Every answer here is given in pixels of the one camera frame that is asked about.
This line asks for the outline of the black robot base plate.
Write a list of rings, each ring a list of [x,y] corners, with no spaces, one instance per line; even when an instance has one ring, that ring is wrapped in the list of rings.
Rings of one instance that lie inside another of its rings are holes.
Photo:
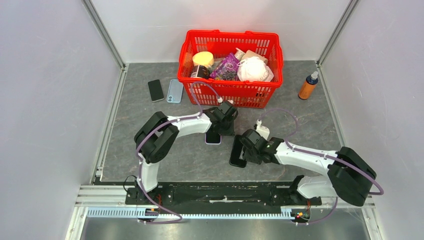
[[[277,214],[281,207],[320,206],[320,197],[305,198],[290,181],[159,182],[145,196],[138,186],[126,188],[125,204],[150,206],[154,200],[180,214]]]

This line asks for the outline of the small black smartphone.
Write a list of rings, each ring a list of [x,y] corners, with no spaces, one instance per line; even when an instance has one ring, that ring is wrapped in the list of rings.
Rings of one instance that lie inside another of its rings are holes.
[[[152,102],[158,102],[165,99],[161,81],[159,79],[151,80],[147,83]]]

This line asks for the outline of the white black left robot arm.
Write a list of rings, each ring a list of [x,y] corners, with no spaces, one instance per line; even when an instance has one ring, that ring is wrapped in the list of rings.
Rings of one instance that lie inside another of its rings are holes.
[[[157,198],[159,162],[171,150],[176,139],[193,134],[205,134],[205,143],[219,145],[222,137],[234,136],[234,123],[238,110],[232,101],[219,106],[201,109],[183,116],[167,116],[155,112],[135,134],[136,155],[139,157],[137,197],[144,204],[152,204]]]

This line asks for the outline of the light blue phone case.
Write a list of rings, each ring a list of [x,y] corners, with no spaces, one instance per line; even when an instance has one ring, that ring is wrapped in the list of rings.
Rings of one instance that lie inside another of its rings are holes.
[[[179,104],[182,100],[184,85],[178,79],[169,82],[166,101],[170,104]]]

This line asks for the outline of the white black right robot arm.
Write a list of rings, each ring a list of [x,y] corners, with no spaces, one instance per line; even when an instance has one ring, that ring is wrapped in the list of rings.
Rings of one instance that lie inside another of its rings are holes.
[[[318,150],[283,138],[267,140],[254,129],[248,129],[239,140],[242,159],[246,162],[295,166],[318,174],[295,180],[288,197],[296,205],[315,197],[339,197],[350,205],[362,207],[373,194],[372,186],[378,185],[377,173],[350,147]]]

